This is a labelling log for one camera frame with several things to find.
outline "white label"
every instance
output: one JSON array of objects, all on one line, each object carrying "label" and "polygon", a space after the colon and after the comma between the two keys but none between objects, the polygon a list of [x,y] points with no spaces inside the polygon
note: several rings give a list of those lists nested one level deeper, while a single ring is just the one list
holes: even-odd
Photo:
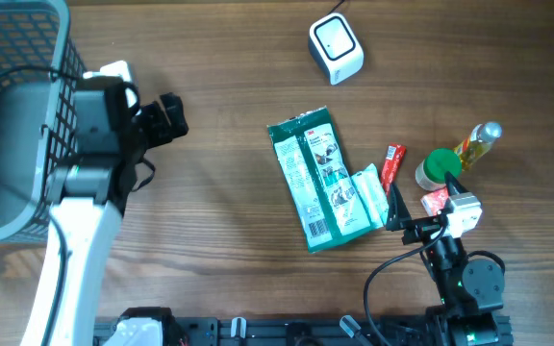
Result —
[{"label": "white label", "polygon": [[331,236],[322,207],[315,193],[314,182],[309,174],[296,136],[275,144],[277,159],[284,171],[288,186],[303,225],[310,247],[330,241]]},{"label": "white label", "polygon": [[305,132],[305,138],[341,234],[369,227],[365,207],[343,164],[333,127],[330,124],[314,127]]},{"label": "white label", "polygon": [[396,147],[389,146],[389,152],[386,154],[386,160],[392,160],[394,158],[394,153],[396,153]]}]

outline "green bottle cap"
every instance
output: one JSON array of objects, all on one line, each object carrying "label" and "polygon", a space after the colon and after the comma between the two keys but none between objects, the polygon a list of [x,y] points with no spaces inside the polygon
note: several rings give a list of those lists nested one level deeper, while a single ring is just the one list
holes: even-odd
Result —
[{"label": "green bottle cap", "polygon": [[436,149],[424,160],[422,165],[427,178],[437,184],[445,183],[446,172],[452,173],[455,178],[461,175],[461,160],[450,149]]}]

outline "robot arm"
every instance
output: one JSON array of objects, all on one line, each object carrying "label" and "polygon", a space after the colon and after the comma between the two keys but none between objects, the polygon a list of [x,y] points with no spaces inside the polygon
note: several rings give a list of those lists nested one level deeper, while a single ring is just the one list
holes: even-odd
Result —
[{"label": "robot arm", "polygon": [[[129,89],[138,98],[131,107]],[[57,225],[51,222],[38,292],[21,345],[92,344],[106,260],[138,180],[135,166],[145,161],[148,149],[188,132],[180,98],[170,93],[161,99],[165,112],[157,102],[140,108],[136,87],[118,77],[78,82],[77,152],[55,167],[46,196],[63,231],[66,260],[60,261]],[[58,284],[61,294],[56,293]],[[153,325],[161,345],[161,327]],[[146,337],[142,344],[151,345],[152,339]]]},{"label": "robot arm", "polygon": [[[390,187],[387,230],[403,230],[403,244],[430,243],[446,228],[443,237],[421,256],[435,281],[442,306],[427,309],[427,317],[440,345],[486,345],[499,341],[501,331],[494,314],[503,308],[505,266],[496,255],[467,253],[461,235],[474,229],[482,204],[446,173],[449,198],[437,216],[412,220],[396,185]],[[489,259],[472,259],[482,255]]]}]

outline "white speaker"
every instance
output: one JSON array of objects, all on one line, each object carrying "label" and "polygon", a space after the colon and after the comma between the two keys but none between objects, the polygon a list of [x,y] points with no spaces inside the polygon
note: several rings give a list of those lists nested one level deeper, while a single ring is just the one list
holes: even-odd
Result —
[{"label": "white speaker", "polygon": [[331,13],[309,29],[309,51],[331,85],[352,76],[363,67],[363,47],[345,17]]}]

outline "plastic packaging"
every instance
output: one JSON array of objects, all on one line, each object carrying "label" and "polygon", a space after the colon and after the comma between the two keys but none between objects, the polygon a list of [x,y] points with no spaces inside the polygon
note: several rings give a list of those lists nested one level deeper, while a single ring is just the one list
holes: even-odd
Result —
[{"label": "plastic packaging", "polygon": [[501,126],[496,122],[478,124],[469,138],[454,148],[459,156],[463,170],[467,171],[483,155],[487,154],[495,141],[501,137]]},{"label": "plastic packaging", "polygon": [[268,127],[311,253],[373,228],[343,164],[326,108]]},{"label": "plastic packaging", "polygon": [[427,215],[435,216],[441,210],[448,200],[448,188],[444,187],[437,191],[425,194],[420,202],[424,207]]},{"label": "plastic packaging", "polygon": [[389,216],[389,201],[380,185],[375,164],[372,163],[365,170],[354,174],[352,183],[363,200],[373,228],[378,229],[386,225],[386,219]]},{"label": "plastic packaging", "polygon": [[405,156],[405,146],[395,143],[389,145],[384,167],[382,167],[382,187],[386,191],[387,196],[390,192],[390,183],[392,183],[396,177],[396,172],[401,166],[403,156]]},{"label": "plastic packaging", "polygon": [[446,172],[459,178],[461,168],[461,161],[452,150],[436,149],[415,170],[415,180],[425,190],[435,191],[446,186]]}]

